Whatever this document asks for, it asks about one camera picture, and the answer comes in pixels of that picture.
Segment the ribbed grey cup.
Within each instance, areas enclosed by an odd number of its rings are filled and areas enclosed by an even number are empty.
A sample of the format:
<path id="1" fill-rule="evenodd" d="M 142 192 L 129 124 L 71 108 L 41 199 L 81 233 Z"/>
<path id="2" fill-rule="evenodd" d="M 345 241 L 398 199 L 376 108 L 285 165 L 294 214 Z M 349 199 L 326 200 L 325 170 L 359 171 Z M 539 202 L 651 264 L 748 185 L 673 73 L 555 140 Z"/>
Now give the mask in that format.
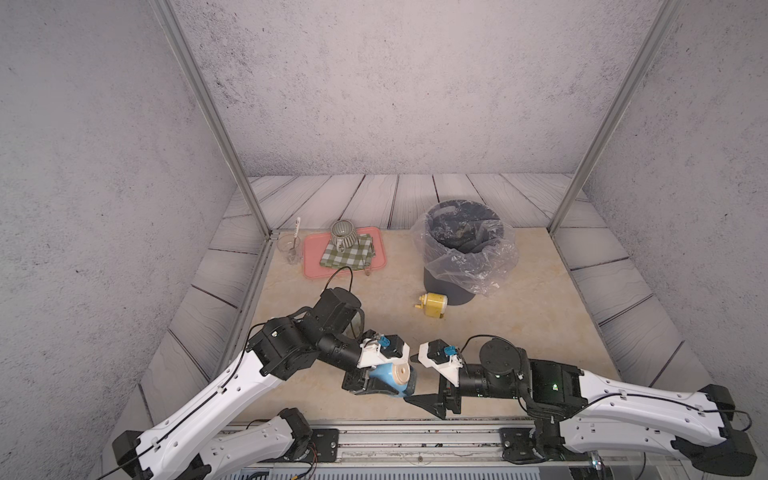
<path id="1" fill-rule="evenodd" d="M 346 219 L 334 222 L 330 229 L 331 242 L 339 252 L 344 252 L 359 243 L 355 225 Z"/>

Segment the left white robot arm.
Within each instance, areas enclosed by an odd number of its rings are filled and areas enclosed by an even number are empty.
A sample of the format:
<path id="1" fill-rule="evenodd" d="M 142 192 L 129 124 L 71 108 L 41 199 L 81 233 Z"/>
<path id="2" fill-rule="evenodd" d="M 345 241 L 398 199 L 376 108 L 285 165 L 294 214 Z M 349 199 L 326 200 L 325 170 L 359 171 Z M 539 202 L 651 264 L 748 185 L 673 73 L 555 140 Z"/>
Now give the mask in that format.
<path id="1" fill-rule="evenodd" d="M 316 361 L 343 371 L 349 392 L 410 394 L 409 346 L 395 334 L 353 333 L 353 322 L 364 321 L 350 288 L 327 286 L 315 305 L 253 326 L 233 362 L 183 407 L 148 430 L 126 430 L 114 439 L 117 470 L 132 479 L 213 479 L 255 461 L 299 458 L 313 431 L 296 408 L 281 410 L 252 432 L 219 433 Z"/>

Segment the green checkered cloth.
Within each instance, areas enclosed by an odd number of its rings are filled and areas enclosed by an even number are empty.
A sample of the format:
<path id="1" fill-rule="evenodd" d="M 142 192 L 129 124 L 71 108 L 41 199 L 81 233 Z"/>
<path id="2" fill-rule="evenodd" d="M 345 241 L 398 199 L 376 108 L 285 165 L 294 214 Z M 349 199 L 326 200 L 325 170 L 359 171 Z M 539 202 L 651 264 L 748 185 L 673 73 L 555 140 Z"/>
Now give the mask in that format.
<path id="1" fill-rule="evenodd" d="M 372 266 L 374 257 L 373 237 L 362 234 L 355 245 L 343 251 L 338 250 L 333 242 L 329 242 L 321 256 L 320 265 L 334 270 L 343 267 L 349 267 L 353 271 L 365 270 Z"/>

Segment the metal frame post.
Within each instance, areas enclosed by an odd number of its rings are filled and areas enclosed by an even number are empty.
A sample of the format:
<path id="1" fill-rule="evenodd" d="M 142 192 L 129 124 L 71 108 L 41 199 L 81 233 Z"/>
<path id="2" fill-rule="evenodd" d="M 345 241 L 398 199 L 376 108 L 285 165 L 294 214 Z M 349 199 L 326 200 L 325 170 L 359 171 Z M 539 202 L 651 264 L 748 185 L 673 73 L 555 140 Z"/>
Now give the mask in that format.
<path id="1" fill-rule="evenodd" d="M 192 89 L 199 109 L 216 140 L 223 159 L 240 193 L 243 195 L 246 206 L 254 217 L 261 233 L 269 237 L 271 235 L 271 228 L 253 193 L 244 167 L 194 58 L 172 3 L 167 0 L 152 0 L 149 4 L 153 8 L 182 73 Z"/>
<path id="2" fill-rule="evenodd" d="M 666 0 L 661 3 L 658 14 L 651 23 L 647 35 L 632 60 L 589 147 L 571 177 L 563 199 L 547 227 L 552 238 L 555 237 L 558 230 L 564 225 L 571 208 L 576 202 L 578 193 L 586 184 L 607 147 L 611 136 L 620 124 L 635 92 L 652 66 L 654 58 L 674 25 L 683 4 L 684 2 L 681 0 Z"/>

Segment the right metal frame post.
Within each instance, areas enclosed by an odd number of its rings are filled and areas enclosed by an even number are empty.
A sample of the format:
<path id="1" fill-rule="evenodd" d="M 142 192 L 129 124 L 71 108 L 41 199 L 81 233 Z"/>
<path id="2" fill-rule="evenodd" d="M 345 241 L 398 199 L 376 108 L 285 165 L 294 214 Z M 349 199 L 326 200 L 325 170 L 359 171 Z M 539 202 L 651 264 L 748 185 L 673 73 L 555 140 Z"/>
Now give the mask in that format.
<path id="1" fill-rule="evenodd" d="M 674 25 L 683 4 L 684 2 L 681 0 L 666 0 L 661 3 L 658 14 L 651 23 L 647 35 L 632 60 L 589 147 L 571 177 L 563 199 L 547 227 L 552 238 L 555 237 L 558 230 L 564 225 L 571 208 L 576 202 L 578 193 L 586 184 L 607 147 L 611 136 L 620 124 L 635 92 L 652 66 L 654 58 Z"/>

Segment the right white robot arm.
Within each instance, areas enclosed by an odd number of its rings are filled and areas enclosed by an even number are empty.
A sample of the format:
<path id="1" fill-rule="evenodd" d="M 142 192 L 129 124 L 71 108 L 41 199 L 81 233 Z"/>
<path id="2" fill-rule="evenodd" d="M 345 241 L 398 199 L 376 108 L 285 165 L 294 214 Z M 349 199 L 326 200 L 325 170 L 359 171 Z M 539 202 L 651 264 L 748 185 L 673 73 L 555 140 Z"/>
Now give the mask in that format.
<path id="1" fill-rule="evenodd" d="M 531 359 L 524 349 L 488 335 L 478 362 L 442 340 L 421 345 L 415 355 L 440 375 L 434 394 L 406 402 L 445 419 L 465 398 L 515 400 L 534 422 L 526 434 L 502 437 L 505 461 L 536 464 L 594 456 L 603 449 L 639 451 L 689 461 L 704 473 L 752 474 L 757 454 L 727 388 L 658 390 L 594 374 L 574 365 Z"/>

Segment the clear glass with stick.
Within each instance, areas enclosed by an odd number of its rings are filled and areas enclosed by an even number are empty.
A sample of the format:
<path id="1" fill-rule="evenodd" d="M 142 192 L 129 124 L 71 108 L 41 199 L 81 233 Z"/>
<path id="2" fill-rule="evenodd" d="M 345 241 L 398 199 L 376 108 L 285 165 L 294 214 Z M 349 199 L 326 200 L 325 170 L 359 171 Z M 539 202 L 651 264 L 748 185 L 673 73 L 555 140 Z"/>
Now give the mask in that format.
<path id="1" fill-rule="evenodd" d="M 290 233 L 284 232 L 278 239 L 278 251 L 281 252 L 289 265 L 297 265 L 302 260 L 301 239 L 299 237 L 301 218 L 297 217 Z"/>

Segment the blue pencil sharpener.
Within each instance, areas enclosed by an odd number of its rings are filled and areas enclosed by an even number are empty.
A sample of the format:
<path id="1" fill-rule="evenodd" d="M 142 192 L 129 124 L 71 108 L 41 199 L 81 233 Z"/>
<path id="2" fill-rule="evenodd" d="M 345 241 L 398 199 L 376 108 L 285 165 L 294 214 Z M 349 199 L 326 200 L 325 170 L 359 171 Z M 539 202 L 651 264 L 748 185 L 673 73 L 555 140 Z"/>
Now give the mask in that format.
<path id="1" fill-rule="evenodd" d="M 372 369 L 370 376 L 383 384 L 404 390 L 404 397 L 413 395 L 416 389 L 417 374 L 408 363 L 379 365 Z"/>

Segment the pink plastic tray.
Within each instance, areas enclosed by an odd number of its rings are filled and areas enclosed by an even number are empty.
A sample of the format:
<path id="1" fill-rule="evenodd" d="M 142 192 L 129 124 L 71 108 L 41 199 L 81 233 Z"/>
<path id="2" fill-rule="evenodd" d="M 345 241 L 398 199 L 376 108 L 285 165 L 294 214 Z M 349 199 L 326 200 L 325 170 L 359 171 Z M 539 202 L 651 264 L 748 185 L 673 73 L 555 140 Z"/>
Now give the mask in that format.
<path id="1" fill-rule="evenodd" d="M 382 270 L 387 265 L 386 252 L 382 242 L 381 231 L 377 227 L 361 227 L 357 229 L 359 234 L 369 235 L 373 239 L 374 257 L 371 263 L 371 271 Z M 314 233 L 305 237 L 303 248 L 303 273 L 308 279 L 327 279 L 334 269 L 320 265 L 321 257 L 331 240 L 331 233 Z"/>

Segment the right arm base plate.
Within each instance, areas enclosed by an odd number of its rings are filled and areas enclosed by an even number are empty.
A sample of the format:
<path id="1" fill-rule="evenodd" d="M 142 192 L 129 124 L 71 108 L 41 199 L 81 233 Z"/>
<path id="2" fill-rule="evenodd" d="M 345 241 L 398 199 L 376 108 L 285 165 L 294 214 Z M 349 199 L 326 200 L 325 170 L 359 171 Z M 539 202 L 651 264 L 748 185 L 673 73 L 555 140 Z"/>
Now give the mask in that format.
<path id="1" fill-rule="evenodd" d="M 501 428 L 499 430 L 502 445 L 501 457 L 515 465 L 543 463 L 547 458 L 537 450 L 532 428 Z"/>

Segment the aluminium mounting rail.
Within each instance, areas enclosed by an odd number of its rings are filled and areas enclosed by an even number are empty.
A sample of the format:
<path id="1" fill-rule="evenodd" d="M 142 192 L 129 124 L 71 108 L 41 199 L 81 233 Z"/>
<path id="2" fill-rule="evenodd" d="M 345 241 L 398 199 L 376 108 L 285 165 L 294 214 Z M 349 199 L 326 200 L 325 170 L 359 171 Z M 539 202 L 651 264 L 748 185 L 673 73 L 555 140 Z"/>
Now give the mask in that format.
<path id="1" fill-rule="evenodd" d="M 501 457 L 501 428 L 529 427 L 529 421 L 401 420 L 317 421 L 313 429 L 338 429 L 335 463 L 261 463 L 229 479 L 671 479 L 664 458 L 602 451 L 595 461 L 559 459 L 514 465 Z"/>

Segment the left metal frame post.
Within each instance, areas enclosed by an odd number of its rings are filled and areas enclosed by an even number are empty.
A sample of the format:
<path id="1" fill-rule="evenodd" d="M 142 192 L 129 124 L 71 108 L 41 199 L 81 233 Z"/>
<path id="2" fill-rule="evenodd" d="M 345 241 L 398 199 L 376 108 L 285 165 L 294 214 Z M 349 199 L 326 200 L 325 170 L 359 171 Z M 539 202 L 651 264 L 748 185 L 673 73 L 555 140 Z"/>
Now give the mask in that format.
<path id="1" fill-rule="evenodd" d="M 167 0 L 152 0 L 149 4 L 153 8 L 182 73 L 192 89 L 199 109 L 216 140 L 223 159 L 240 193 L 243 195 L 246 206 L 254 217 L 261 233 L 269 237 L 271 235 L 271 228 L 253 193 L 244 167 L 194 58 L 172 3 Z"/>

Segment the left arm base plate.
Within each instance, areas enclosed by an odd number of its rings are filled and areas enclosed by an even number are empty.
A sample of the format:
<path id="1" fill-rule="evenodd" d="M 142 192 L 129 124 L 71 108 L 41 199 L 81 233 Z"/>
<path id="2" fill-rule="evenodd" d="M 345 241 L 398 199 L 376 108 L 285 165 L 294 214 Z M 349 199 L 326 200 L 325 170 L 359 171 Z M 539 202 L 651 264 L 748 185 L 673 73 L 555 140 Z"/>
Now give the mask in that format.
<path id="1" fill-rule="evenodd" d="M 338 429 L 315 429 L 306 447 L 294 453 L 264 460 L 264 463 L 335 463 L 338 456 L 340 431 Z"/>

